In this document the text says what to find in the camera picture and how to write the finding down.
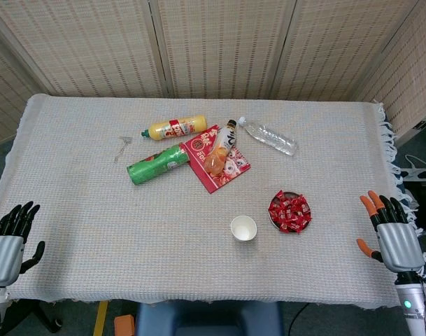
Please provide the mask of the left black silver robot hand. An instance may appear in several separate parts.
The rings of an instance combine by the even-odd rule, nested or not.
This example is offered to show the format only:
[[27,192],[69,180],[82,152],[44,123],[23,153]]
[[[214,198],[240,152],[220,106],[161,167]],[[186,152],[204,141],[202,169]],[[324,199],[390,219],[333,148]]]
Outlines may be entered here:
[[34,255],[24,260],[24,248],[35,215],[40,209],[33,201],[15,206],[0,220],[0,287],[8,287],[37,265],[43,257],[45,242],[40,241]]

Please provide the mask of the right silver orange-tipped robot hand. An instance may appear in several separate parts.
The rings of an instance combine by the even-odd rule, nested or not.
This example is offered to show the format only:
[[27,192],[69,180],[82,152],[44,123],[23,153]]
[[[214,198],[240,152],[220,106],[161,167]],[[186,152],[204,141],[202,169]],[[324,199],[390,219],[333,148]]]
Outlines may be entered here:
[[361,239],[357,246],[367,257],[383,263],[393,273],[417,272],[425,266],[425,259],[416,230],[409,223],[401,202],[378,195],[373,190],[360,196],[378,240],[379,250],[370,248]]

